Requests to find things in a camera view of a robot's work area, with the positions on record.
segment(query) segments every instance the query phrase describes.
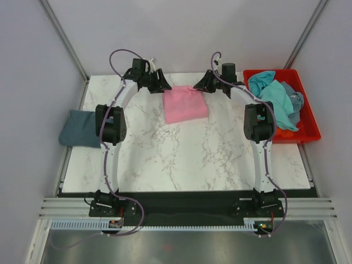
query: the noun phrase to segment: clothing pile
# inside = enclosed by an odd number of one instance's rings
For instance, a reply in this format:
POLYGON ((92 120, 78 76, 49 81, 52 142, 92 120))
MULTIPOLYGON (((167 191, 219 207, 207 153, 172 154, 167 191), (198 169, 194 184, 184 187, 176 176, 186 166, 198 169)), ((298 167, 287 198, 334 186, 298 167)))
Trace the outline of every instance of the clothing pile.
POLYGON ((272 102, 276 122, 283 130, 298 131, 300 110, 304 105, 302 93, 286 82, 274 80, 275 71, 267 70, 253 75, 248 80, 251 93, 265 102, 272 102))

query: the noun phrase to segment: pink cloth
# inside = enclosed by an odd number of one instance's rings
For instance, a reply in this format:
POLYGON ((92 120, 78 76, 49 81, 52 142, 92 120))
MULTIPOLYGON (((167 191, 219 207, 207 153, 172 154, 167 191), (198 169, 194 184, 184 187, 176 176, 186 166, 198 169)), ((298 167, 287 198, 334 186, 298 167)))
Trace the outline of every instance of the pink cloth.
POLYGON ((163 94, 167 124, 208 117, 208 107, 201 91, 192 86, 175 86, 163 94))

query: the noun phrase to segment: metal floor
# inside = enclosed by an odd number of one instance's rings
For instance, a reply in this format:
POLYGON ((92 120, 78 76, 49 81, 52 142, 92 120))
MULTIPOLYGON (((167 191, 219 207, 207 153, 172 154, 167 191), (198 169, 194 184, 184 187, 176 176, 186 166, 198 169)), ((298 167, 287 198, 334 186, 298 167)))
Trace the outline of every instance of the metal floor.
MULTIPOLYGON (((93 231, 51 230, 56 246, 67 246, 93 231)), ((42 264, 214 264, 336 263, 323 222, 287 221, 271 238, 241 232, 141 231, 131 236, 97 236, 57 251, 46 245, 42 264)))

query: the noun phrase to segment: red tray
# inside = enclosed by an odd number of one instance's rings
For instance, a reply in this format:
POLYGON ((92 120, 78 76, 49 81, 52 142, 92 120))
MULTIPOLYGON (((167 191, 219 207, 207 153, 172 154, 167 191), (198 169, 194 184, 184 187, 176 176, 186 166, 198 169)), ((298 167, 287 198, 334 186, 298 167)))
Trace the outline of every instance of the red tray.
MULTIPOLYGON (((248 79, 257 73, 264 72, 265 70, 245 70, 243 71, 244 83, 248 89, 248 79)), ((278 128, 276 135, 273 139, 273 143, 296 143, 296 144, 305 144, 310 141, 319 140, 321 138, 317 123, 315 122, 312 109, 310 108, 308 98, 304 92, 301 80, 299 79, 298 73, 296 70, 287 69, 287 70, 274 70, 275 80, 279 82, 285 81, 289 84, 296 92, 301 92, 304 97, 304 105, 300 111, 300 122, 297 124, 299 129, 297 132, 290 130, 282 130, 278 128)))

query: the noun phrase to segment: marble surface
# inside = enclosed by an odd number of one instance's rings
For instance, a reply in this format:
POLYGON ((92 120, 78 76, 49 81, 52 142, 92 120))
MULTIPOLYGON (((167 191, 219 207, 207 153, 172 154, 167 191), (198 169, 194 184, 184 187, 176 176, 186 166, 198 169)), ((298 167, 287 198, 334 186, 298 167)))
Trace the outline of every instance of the marble surface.
MULTIPOLYGON (((203 73, 166 74, 171 86, 194 85, 203 73)), ((83 110, 111 101, 115 75, 92 76, 83 110)), ((119 155, 121 191, 250 190, 255 171, 252 149, 243 133, 244 110, 222 91, 204 94, 209 117, 167 125, 162 94, 141 89, 125 110, 128 133, 119 155)), ((296 144, 274 144, 272 178, 283 189, 310 188, 296 144)), ((101 151, 73 147, 63 192, 96 191, 101 151)))

